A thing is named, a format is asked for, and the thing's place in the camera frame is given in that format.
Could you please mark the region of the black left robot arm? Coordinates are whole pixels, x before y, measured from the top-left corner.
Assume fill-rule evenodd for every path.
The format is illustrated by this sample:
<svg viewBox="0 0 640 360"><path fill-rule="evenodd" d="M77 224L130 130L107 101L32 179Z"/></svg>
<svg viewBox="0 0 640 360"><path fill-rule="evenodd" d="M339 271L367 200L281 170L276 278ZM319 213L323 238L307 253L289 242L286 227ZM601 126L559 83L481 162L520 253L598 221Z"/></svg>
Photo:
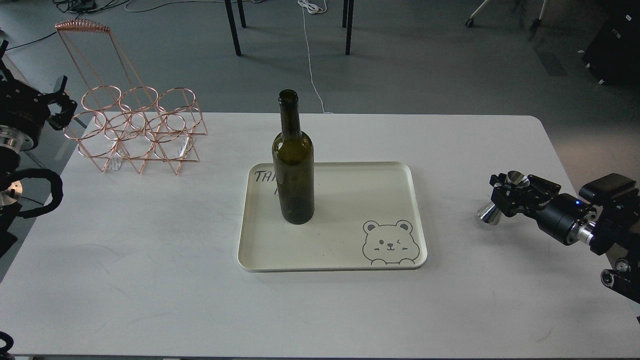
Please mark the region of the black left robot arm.
<svg viewBox="0 0 640 360"><path fill-rule="evenodd" d="M30 219L49 214L59 207L64 197L63 181L55 171L47 168L19 170L20 153L39 145L45 123L56 131L70 125L78 103L66 93L65 75L58 79L55 91L44 93L16 79L5 63L0 67L0 251L4 256L18 240L9 231L15 218ZM22 210L19 199L23 179L48 181L52 197L50 203Z"/></svg>

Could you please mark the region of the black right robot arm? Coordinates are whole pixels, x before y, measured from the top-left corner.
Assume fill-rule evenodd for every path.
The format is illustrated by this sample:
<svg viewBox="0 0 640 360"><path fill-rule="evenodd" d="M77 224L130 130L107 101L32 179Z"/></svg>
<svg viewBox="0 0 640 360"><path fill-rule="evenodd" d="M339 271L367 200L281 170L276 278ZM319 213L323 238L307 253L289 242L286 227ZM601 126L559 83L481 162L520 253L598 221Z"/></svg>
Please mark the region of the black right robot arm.
<svg viewBox="0 0 640 360"><path fill-rule="evenodd" d="M522 214L535 220L547 235L570 246L582 242L595 255L609 255L602 284L627 299L639 295L639 189L626 176L610 173L589 182L579 197L561 193L562 187L519 171L493 174L490 203L478 210L483 223L496 225L501 217Z"/></svg>

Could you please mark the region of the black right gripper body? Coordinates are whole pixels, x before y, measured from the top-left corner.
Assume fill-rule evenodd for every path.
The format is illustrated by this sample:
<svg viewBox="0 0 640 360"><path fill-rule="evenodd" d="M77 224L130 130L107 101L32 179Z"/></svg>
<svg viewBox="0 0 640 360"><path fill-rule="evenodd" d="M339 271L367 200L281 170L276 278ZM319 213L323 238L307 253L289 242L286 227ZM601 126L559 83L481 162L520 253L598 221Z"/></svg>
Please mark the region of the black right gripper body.
<svg viewBox="0 0 640 360"><path fill-rule="evenodd" d="M578 241L588 245L594 236L595 208L568 193L554 197L543 209L528 208L523 214L565 246Z"/></svg>

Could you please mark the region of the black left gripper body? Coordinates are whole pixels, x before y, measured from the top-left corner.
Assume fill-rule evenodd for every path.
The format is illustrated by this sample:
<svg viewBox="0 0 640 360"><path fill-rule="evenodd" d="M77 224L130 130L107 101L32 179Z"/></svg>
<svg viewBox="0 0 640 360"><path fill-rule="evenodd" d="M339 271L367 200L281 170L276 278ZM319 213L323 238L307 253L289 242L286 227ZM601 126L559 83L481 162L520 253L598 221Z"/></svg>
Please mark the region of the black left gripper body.
<svg viewBox="0 0 640 360"><path fill-rule="evenodd" d="M20 80L1 78L1 132L17 138L41 137L51 95L34 89Z"/></svg>

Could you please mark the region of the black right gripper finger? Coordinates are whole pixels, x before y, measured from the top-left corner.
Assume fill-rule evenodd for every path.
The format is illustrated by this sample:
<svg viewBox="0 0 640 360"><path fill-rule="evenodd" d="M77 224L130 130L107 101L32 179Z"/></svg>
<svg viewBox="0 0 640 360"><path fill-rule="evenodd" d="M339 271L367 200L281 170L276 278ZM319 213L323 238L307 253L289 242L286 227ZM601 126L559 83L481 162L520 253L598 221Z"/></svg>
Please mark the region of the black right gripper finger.
<svg viewBox="0 0 640 360"><path fill-rule="evenodd" d="M519 188L521 193L530 199L548 201L559 194L562 186L545 178L529 174L519 183Z"/></svg>
<svg viewBox="0 0 640 360"><path fill-rule="evenodd" d="M506 216L514 216L514 209L517 207L513 200L517 198L511 195L523 181L523 173L499 173L490 177L489 184L493 187L491 202Z"/></svg>

